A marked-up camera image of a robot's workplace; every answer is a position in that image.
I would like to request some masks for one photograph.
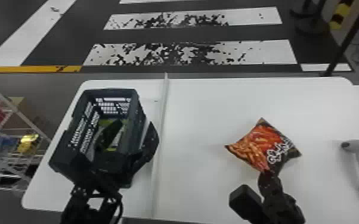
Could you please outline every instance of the wire shelf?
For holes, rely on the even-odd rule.
[[[4,129],[20,119],[27,126]],[[0,94],[0,190],[23,192],[40,164],[50,142],[37,126],[10,100]]]

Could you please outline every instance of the orange chip bag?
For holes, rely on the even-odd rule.
[[[263,118],[239,141],[225,147],[256,170],[276,174],[289,159],[302,155],[291,140]]]

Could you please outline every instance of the black pole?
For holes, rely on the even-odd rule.
[[[328,33],[329,25],[321,17],[327,0],[320,0],[311,18],[304,18],[296,22],[296,30],[307,36],[317,36]]]
[[[290,9],[290,14],[296,18],[311,17],[316,12],[316,4],[312,0],[296,0]]]
[[[321,76],[331,76],[335,67],[338,64],[338,61],[342,58],[344,52],[346,51],[347,47],[350,45],[351,41],[353,40],[355,34],[359,31],[359,15],[358,18],[356,18],[355,23],[352,25],[351,29],[349,30],[348,34],[342,41],[341,46],[339,47],[339,50],[337,54],[335,55],[334,60],[331,62],[329,67],[327,68],[326,72],[324,72]]]
[[[315,26],[319,19],[321,19],[321,13],[323,12],[324,5],[327,0],[320,0],[317,5],[316,13],[314,14],[314,19],[311,21],[311,25]]]
[[[310,3],[312,3],[312,0],[305,0],[304,4],[302,5],[302,11],[307,11]]]

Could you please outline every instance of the white painted stripe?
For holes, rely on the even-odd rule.
[[[297,64],[288,40],[96,44],[85,66]]]
[[[0,46],[0,66],[20,66],[74,2],[45,2]]]
[[[301,64],[302,71],[326,71],[329,63],[324,64]],[[339,63],[334,71],[352,71],[348,63]]]
[[[276,7],[113,14],[104,30],[282,24]]]
[[[149,3],[149,2],[174,2],[174,1],[198,1],[198,0],[121,0],[120,4]]]

